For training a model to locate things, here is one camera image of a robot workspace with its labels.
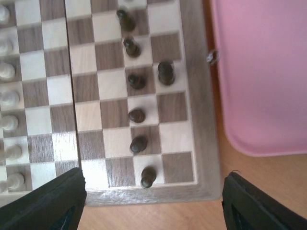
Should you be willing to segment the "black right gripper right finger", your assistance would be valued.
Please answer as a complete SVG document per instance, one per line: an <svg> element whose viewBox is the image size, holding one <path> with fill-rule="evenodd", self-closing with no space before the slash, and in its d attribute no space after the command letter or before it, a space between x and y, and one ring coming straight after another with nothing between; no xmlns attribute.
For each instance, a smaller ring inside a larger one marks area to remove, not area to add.
<svg viewBox="0 0 307 230"><path fill-rule="evenodd" d="M222 207L228 230L305 230L307 220L236 172L224 179Z"/></svg>

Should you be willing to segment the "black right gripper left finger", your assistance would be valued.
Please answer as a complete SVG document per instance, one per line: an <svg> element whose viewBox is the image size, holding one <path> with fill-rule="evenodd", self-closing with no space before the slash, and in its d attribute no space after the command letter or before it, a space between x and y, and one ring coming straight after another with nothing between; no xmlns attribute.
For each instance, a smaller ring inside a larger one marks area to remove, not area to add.
<svg viewBox="0 0 307 230"><path fill-rule="evenodd" d="M72 168L1 207L2 230L76 230L86 200L85 178Z"/></svg>

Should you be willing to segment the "dark chess piece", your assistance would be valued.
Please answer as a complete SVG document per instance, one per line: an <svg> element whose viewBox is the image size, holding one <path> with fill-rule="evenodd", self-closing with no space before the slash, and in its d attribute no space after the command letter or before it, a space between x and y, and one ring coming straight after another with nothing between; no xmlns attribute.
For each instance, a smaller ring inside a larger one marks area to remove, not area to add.
<svg viewBox="0 0 307 230"><path fill-rule="evenodd" d="M142 123L146 119L146 114L141 108L136 108L128 113L130 121L134 123Z"/></svg>
<svg viewBox="0 0 307 230"><path fill-rule="evenodd" d="M141 54L140 45L135 42L133 38L125 38L123 45L126 49L126 53L131 58L137 58Z"/></svg>
<svg viewBox="0 0 307 230"><path fill-rule="evenodd" d="M146 136L137 136L132 140L130 144L130 150L132 151L133 154L138 154L144 151L146 148L147 148Z"/></svg>
<svg viewBox="0 0 307 230"><path fill-rule="evenodd" d="M131 32L135 28L134 18L124 9L119 9L116 12L119 19L120 27L123 31Z"/></svg>
<svg viewBox="0 0 307 230"><path fill-rule="evenodd" d="M158 65L158 79L166 86L169 86L175 81L174 64L172 61L161 61Z"/></svg>
<svg viewBox="0 0 307 230"><path fill-rule="evenodd" d="M156 170L154 167L145 167L141 173L141 185L143 188L150 188L156 180Z"/></svg>
<svg viewBox="0 0 307 230"><path fill-rule="evenodd" d="M128 76L127 80L129 85L135 90L140 90L145 87L145 79L141 75L132 73Z"/></svg>

